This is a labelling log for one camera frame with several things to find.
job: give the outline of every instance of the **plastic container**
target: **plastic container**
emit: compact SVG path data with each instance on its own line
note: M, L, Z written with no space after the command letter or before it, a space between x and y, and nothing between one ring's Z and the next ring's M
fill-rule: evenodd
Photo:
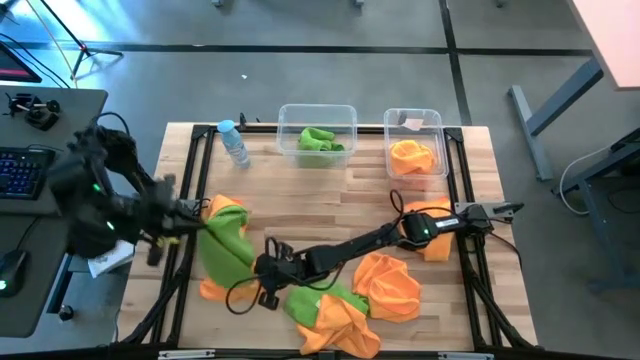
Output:
M235 128L233 120L221 121L218 124L218 132L222 136L222 144L233 163L239 168L248 168L251 165L249 153L242 141L242 135Z
M391 165L391 146L402 140L415 140L428 147L434 164L428 173L396 173ZM384 113L384 142L387 173L396 180L442 180L449 174L445 153L442 120L437 111L429 109L389 109Z
M308 127L335 134L342 151L300 149L300 134ZM302 168L344 168L356 151L358 116L349 105L287 104L278 115L277 147Z

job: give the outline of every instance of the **butcher block tabletop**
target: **butcher block tabletop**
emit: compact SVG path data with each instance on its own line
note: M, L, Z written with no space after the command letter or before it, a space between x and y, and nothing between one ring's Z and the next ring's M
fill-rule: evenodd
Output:
M169 123L165 132L155 176L175 174L176 189L181 185L194 125ZM462 130L476 201L503 201L489 129L474 126ZM205 197L221 194L242 201L249 211L247 233L256 255L263 251L267 236L300 250L317 244L337 244L376 229L397 216L389 202L392 185L385 167L382 135L358 135L357 151L342 170L294 167L277 151L275 133L246 133L243 139L251 159L251 167L246 170L234 167L219 137L215 137ZM201 141L190 198L195 194L203 151L204 141ZM453 171L459 179L455 148L452 156ZM448 196L446 179L422 188L393 186L402 192L405 203ZM509 225L495 226L497 235L513 243ZM402 324L367 320L369 328L382 341L381 350L472 350L455 241L447 262L427 263L421 254L399 248L381 251L406 261L410 275L422 284L421 314L417 319ZM147 252L146 243L136 248L118 318L120 340L143 319L160 290L164 263L158 267L147 266ZM517 255L491 236L487 237L485 252L497 304L526 340L537 343ZM350 287L359 263L360 259L348 262L338 281ZM256 306L248 314L238 316L231 314L224 303L200 296L199 285L205 276L196 252L179 339L181 348L299 349L303 344L304 338L298 334L294 321L282 310L286 289L279 292L281 306L277 311ZM167 306L162 340L170 331L175 298L174 294ZM490 342L486 311L479 298L477 302L482 332ZM234 307L242 309L248 305L235 303Z

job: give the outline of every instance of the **clear plastic bin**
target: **clear plastic bin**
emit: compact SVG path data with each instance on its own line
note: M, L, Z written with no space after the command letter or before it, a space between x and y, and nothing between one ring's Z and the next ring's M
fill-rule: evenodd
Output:
M335 134L342 151L301 150L300 134L308 127ZM349 105L287 104L278 115L278 150L303 168L344 168L356 151L358 116Z
M409 169L414 164L407 162L407 166L391 164L391 146L403 140L415 140L418 145L430 149L433 159L431 166L424 166L412 173L401 173L399 168ZM444 132L442 120L437 111L429 109L389 109L384 113L384 142L387 172L396 180L442 180L449 174L449 164L445 153Z

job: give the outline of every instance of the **orange cloth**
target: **orange cloth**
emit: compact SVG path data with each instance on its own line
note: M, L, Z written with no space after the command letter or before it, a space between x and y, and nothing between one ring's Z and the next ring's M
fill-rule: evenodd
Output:
M370 359L380 350L380 338L369 330L366 315L341 298L323 295L313 328L296 325L306 341L300 354L318 352L330 344L360 358Z
M391 145L391 170L396 175L429 174L436 159L427 146L415 140L402 140Z
M441 199L433 200L433 201L416 201L406 205L404 207L404 211L405 212L409 212L412 210L415 211L415 210L419 210L426 207L442 207L445 209L450 209L451 202L446 197L442 197ZM451 215L451 213L447 211L438 210L438 209L431 209L423 212L426 212L427 214L433 217ZM429 243L429 245L427 245L426 248L416 250L416 251L424 255L425 261L448 261L449 254L451 253L451 240L453 240L453 236L454 236L454 233L446 233L446 234L438 235L435 239L431 240L431 242Z
M227 198L222 195L217 195L210 202L209 206L202 209L202 219L206 222L210 218L216 216L216 213L227 206L242 205L242 201L237 199ZM243 226L240 229L240 233L247 231L247 226ZM246 286L238 286L231 292L229 296L229 302L236 302L239 300L253 300L256 296L258 289L258 282L254 281ZM227 297L228 289L216 284L210 278L205 278L200 282L200 296L211 301L225 301Z
M365 256L353 275L353 292L369 298L374 319L400 323L417 318L420 290L406 262L376 252Z

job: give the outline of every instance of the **keyboard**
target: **keyboard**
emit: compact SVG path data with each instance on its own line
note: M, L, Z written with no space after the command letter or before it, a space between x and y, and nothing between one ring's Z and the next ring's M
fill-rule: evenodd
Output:
M36 200L53 150L0 147L0 199Z

